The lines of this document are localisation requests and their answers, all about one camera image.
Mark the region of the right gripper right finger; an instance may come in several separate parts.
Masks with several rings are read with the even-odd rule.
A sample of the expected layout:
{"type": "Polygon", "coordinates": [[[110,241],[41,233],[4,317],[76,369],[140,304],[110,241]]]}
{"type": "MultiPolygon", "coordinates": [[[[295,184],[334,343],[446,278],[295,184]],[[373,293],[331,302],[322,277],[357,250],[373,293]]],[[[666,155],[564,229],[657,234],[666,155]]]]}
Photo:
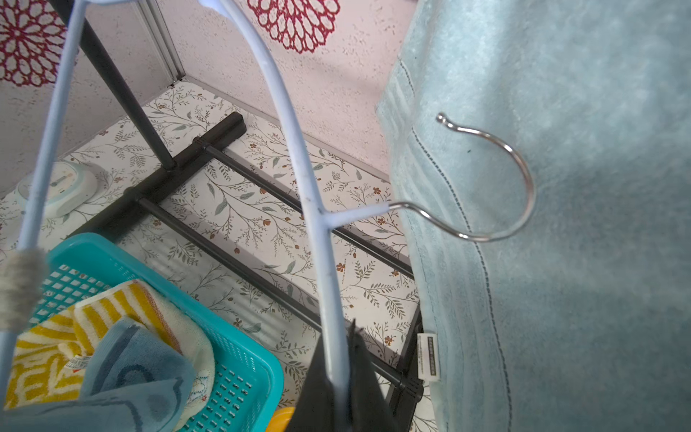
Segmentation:
{"type": "Polygon", "coordinates": [[[356,322],[348,329],[350,417],[353,431],[399,431],[383,397],[371,356],[356,322]]]}

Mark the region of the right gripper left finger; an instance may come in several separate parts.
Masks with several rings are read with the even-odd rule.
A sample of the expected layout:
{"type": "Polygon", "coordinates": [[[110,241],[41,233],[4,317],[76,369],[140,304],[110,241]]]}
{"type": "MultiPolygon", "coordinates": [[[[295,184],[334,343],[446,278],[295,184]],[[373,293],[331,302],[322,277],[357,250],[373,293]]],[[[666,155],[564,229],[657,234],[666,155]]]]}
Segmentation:
{"type": "Polygon", "coordinates": [[[327,376],[323,338],[314,350],[293,417],[287,432],[325,432],[334,430],[334,392],[327,376]]]}

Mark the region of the blue hello towel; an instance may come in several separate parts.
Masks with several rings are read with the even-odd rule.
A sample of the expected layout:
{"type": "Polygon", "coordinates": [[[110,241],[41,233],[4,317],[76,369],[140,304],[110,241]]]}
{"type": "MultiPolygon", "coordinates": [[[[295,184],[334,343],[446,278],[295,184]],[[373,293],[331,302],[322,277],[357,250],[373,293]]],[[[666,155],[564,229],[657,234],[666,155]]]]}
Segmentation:
{"type": "Polygon", "coordinates": [[[75,401],[9,410],[1,430],[174,431],[195,376],[189,360],[125,317],[96,349],[75,401]]]}

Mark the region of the yellow striped towel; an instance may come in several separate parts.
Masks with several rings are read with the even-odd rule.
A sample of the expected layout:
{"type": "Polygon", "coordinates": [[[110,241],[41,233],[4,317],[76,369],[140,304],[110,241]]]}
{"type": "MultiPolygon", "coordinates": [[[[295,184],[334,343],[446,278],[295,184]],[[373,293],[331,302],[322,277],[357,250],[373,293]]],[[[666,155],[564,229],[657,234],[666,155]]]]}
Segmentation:
{"type": "Polygon", "coordinates": [[[214,384],[211,342],[185,313],[142,280],[86,298],[20,335],[5,408],[77,399],[91,356],[124,317],[143,325],[192,363],[196,377],[180,420],[201,411],[214,384]]]}

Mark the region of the teal plain towel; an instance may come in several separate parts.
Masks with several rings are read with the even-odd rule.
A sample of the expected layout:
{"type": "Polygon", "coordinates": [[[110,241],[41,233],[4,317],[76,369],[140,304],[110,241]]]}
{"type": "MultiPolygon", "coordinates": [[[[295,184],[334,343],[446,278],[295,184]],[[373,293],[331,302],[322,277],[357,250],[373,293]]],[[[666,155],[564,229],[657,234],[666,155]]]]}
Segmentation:
{"type": "Polygon", "coordinates": [[[421,1],[377,108],[442,431],[690,428],[690,5],[421,1]]]}

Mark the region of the light blue hanger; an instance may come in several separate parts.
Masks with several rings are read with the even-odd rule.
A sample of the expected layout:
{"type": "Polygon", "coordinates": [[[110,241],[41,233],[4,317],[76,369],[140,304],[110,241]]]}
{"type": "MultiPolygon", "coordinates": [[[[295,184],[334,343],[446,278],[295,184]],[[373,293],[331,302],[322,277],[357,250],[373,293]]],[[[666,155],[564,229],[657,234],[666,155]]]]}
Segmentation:
{"type": "MultiPolygon", "coordinates": [[[[59,146],[63,122],[68,105],[73,69],[77,51],[81,42],[83,28],[86,22],[86,1],[77,1],[69,17],[64,23],[67,30],[66,41],[61,52],[59,73],[50,101],[50,109],[36,166],[32,175],[32,188],[21,226],[17,248],[29,257],[39,256],[38,239],[47,190],[59,146]]],[[[311,248],[315,255],[314,262],[318,271],[317,280],[320,293],[320,322],[323,337],[323,351],[326,361],[326,376],[332,384],[333,392],[333,428],[336,431],[352,430],[351,416],[351,367],[347,336],[344,329],[345,319],[342,311],[341,295],[335,273],[334,253],[330,235],[333,230],[346,224],[369,217],[379,216],[387,212],[410,210],[422,216],[426,221],[437,226],[442,231],[466,241],[475,243],[489,243],[507,239],[523,228],[534,211],[536,205],[536,186],[522,156],[504,140],[482,130],[460,126],[453,123],[445,114],[437,115],[437,122],[443,124],[450,131],[465,133],[487,140],[503,151],[518,165],[523,176],[527,203],[519,219],[508,229],[491,234],[467,234],[445,224],[427,210],[410,202],[391,202],[360,207],[354,210],[329,212],[322,203],[320,189],[314,176],[308,151],[305,147],[302,130],[293,108],[293,104],[279,69],[270,51],[259,36],[241,8],[233,1],[210,1],[208,6],[230,18],[250,46],[253,55],[261,68],[268,85],[279,120],[284,132],[284,138],[289,149],[294,174],[299,187],[302,213],[307,225],[311,248]]]]}

